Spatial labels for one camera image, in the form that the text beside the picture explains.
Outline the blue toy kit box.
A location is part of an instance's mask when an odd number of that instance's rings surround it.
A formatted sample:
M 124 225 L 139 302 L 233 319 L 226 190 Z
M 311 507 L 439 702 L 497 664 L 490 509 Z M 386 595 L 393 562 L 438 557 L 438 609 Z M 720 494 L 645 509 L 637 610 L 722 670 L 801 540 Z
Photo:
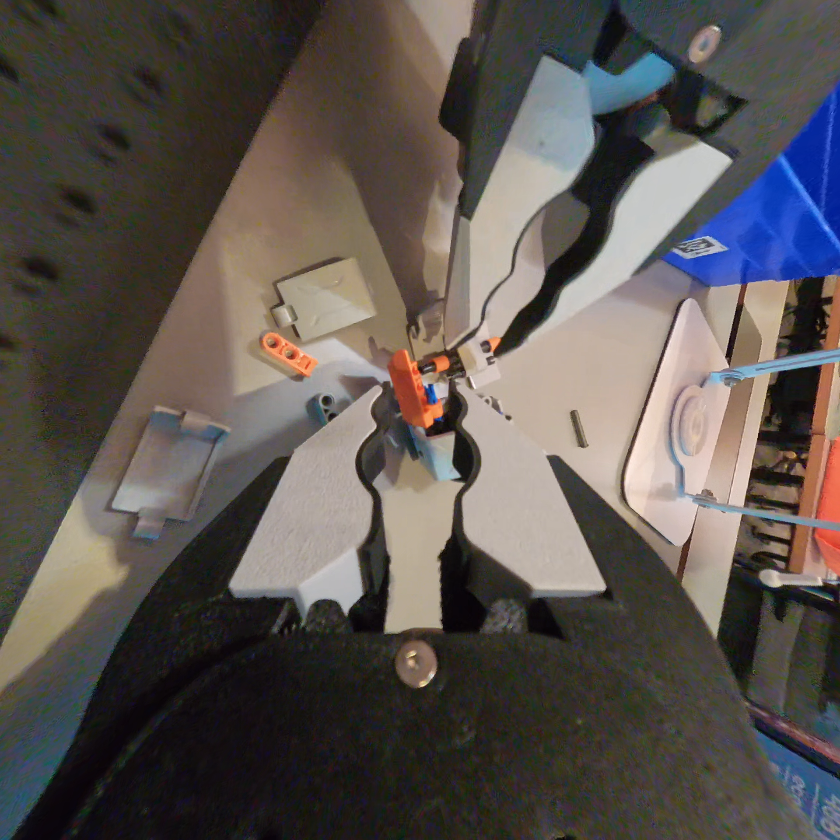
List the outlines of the blue toy kit box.
M 815 838 L 839 838 L 838 747 L 786 717 L 747 703 L 759 744 Z

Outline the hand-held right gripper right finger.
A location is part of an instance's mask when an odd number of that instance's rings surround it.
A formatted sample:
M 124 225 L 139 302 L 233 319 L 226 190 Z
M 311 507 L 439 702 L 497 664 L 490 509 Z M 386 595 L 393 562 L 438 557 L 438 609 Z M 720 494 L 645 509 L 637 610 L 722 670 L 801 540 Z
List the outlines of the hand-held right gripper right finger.
M 455 387 L 454 535 L 479 601 L 585 597 L 606 583 L 546 453 L 475 392 Z

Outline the orange red fabric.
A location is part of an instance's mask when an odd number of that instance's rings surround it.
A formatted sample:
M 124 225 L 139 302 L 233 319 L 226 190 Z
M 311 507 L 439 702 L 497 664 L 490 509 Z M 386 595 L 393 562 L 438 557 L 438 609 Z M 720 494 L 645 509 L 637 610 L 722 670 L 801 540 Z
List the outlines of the orange red fabric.
M 839 523 L 839 438 L 832 441 L 822 481 L 817 518 Z M 826 567 L 839 574 L 839 531 L 817 528 L 814 538 Z

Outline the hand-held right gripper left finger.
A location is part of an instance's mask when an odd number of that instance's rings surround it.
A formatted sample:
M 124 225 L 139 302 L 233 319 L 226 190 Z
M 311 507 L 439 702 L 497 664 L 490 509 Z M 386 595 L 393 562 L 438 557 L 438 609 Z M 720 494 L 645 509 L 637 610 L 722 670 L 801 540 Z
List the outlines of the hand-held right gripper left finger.
M 382 590 L 387 394 L 374 385 L 301 444 L 269 499 L 228 589 L 241 599 L 290 598 L 301 613 L 331 600 L 348 612 Z

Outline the light grey flat clip panel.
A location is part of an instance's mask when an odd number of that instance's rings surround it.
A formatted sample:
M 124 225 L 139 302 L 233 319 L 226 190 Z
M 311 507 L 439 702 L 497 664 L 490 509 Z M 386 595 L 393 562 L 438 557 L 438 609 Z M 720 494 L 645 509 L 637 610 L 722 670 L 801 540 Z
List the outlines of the light grey flat clip panel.
M 155 541 L 168 522 L 194 519 L 230 433 L 200 413 L 154 408 L 111 501 L 134 516 L 132 539 Z

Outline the blue storage bin with tag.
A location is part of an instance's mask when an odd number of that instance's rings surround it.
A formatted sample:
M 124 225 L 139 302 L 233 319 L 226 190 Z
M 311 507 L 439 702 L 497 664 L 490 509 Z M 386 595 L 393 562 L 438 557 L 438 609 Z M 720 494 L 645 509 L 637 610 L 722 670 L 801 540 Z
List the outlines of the blue storage bin with tag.
M 837 275 L 839 88 L 755 183 L 663 260 L 706 287 Z

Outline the grey ribbed hinged panel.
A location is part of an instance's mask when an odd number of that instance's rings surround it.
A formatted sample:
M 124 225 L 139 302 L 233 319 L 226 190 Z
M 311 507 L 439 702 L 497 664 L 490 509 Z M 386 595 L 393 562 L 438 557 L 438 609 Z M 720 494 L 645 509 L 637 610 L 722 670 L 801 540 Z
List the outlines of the grey ribbed hinged panel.
M 277 280 L 270 309 L 276 326 L 303 342 L 370 320 L 377 315 L 371 289 L 355 258 L 328 259 Z

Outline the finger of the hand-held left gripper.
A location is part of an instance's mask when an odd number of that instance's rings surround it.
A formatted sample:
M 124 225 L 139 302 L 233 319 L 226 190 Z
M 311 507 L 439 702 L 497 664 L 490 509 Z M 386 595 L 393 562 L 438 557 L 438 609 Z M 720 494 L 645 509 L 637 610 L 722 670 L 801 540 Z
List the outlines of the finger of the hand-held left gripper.
M 725 151 L 664 129 L 645 138 L 608 133 L 572 187 L 589 215 L 511 321 L 499 355 L 568 321 L 611 294 L 675 231 L 732 166 Z
M 523 233 L 574 183 L 594 145 L 586 80 L 541 57 L 477 209 L 471 216 L 458 210 L 444 309 L 446 349 L 480 328 L 488 301 L 513 270 Z

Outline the orange three-hole beam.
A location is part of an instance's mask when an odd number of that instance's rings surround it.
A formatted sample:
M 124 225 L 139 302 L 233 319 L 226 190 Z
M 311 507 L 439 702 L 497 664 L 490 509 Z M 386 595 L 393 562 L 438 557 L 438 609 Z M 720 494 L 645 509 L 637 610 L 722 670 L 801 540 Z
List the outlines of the orange three-hole beam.
M 278 332 L 266 331 L 259 337 L 261 353 L 288 376 L 308 379 L 318 366 L 318 361 L 301 350 Z

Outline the grey motor assembly orange panel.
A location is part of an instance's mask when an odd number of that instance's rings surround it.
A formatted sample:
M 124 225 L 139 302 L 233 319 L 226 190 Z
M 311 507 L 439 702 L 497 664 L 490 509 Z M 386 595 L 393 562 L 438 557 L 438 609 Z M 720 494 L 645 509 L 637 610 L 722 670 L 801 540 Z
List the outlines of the grey motor assembly orange panel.
M 463 481 L 455 465 L 455 427 L 448 406 L 448 388 L 438 391 L 437 376 L 449 371 L 444 355 L 417 363 L 408 350 L 396 351 L 387 366 L 401 435 L 407 453 L 435 481 Z

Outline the white rounded base board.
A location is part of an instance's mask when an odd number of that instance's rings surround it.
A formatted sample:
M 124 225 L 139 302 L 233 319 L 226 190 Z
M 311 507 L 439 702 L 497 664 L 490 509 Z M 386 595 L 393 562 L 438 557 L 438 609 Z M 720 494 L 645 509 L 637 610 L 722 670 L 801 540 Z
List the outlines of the white rounded base board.
M 682 301 L 668 331 L 623 469 L 625 503 L 652 530 L 679 547 L 689 538 L 699 507 L 678 497 L 678 467 L 670 453 L 670 418 L 681 392 L 703 386 L 709 373 L 728 368 L 725 355 L 699 304 Z M 711 436 L 700 455 L 700 470 L 690 471 L 689 493 L 708 488 L 711 461 L 725 417 L 730 389 L 711 398 Z

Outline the clear document stand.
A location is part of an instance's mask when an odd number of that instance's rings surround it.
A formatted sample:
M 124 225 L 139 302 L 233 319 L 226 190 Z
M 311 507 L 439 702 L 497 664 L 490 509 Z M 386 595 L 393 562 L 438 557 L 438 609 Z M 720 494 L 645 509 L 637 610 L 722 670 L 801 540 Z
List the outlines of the clear document stand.
M 760 375 L 821 367 L 838 361 L 838 349 L 788 354 L 755 364 L 732 366 L 711 372 L 703 386 L 691 385 L 684 389 L 675 402 L 669 427 L 670 453 L 679 471 L 676 486 L 678 497 L 691 500 L 699 508 L 741 517 L 753 516 L 762 520 L 813 530 L 838 532 L 839 524 L 836 521 L 807 518 L 760 508 L 732 506 L 720 503 L 709 490 L 704 489 L 699 493 L 690 494 L 686 488 L 690 471 L 700 470 L 700 455 L 711 436 L 711 398 L 714 395 L 722 395 L 723 387 L 730 389 Z

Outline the dark perforated panel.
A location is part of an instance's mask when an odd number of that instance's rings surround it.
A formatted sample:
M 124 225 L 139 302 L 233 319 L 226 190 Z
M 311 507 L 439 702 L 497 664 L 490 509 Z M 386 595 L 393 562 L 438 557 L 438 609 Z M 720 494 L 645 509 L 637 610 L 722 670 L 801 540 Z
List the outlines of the dark perforated panel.
M 2 1 L 2 636 L 324 2 Z

